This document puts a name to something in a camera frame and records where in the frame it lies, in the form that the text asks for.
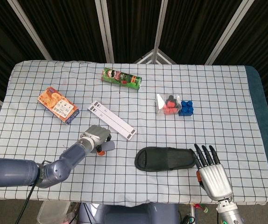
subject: floor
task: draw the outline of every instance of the floor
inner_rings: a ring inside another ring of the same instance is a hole
[[[23,207],[24,200],[0,200],[0,224],[15,223],[21,208]],[[42,202],[30,201],[20,224],[36,224],[36,217]],[[197,210],[197,223],[198,224],[216,224],[216,205],[207,205],[209,208],[208,213],[203,213]],[[240,213],[245,219],[245,224],[266,224],[268,223],[268,203],[262,205],[240,205]],[[182,216],[189,212],[188,205],[179,205],[179,210]]]

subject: white ruler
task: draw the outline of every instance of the white ruler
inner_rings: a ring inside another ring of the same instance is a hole
[[[88,107],[88,110],[97,115],[102,121],[107,123],[110,127],[128,140],[130,140],[136,133],[134,128],[104,107],[97,100],[93,101],[93,103]]]

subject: blue block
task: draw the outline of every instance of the blue block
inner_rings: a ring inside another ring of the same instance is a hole
[[[182,109],[179,111],[179,116],[191,116],[193,114],[193,103],[191,100],[181,102]]]

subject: table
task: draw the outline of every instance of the table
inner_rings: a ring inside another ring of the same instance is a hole
[[[102,82],[104,67],[142,77],[141,88],[136,91]],[[98,100],[137,129],[137,134],[126,141],[111,129],[116,150],[103,157],[87,155],[65,182],[49,189],[35,188],[31,199],[125,206],[212,203],[197,182],[196,168],[143,172],[134,166],[134,158],[143,147],[193,148],[198,143],[216,148],[233,185],[235,202],[268,202],[266,145],[254,113],[246,69],[24,61],[13,69],[0,111],[0,157],[38,163],[58,159],[90,125],[108,128],[87,110],[93,100]],[[50,85],[79,107],[80,114],[69,126],[36,100]],[[194,115],[156,114],[156,93],[179,93],[183,99],[191,99]],[[29,190],[0,188],[0,199],[25,199]]]

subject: robotic hand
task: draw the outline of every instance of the robotic hand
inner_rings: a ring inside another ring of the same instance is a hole
[[[108,129],[92,125],[58,160],[49,164],[37,164],[31,160],[0,159],[0,187],[35,184],[39,188],[48,188],[63,182],[87,153],[113,150],[114,142],[110,139]]]
[[[233,189],[222,164],[220,164],[216,151],[212,146],[209,146],[213,155],[213,161],[208,149],[205,146],[202,146],[207,158],[206,161],[198,145],[194,144],[194,146],[201,161],[200,163],[196,154],[190,149],[198,168],[198,182],[212,200],[218,201],[217,212],[220,215],[221,223],[244,224],[244,220],[240,216],[237,205],[231,201]]]

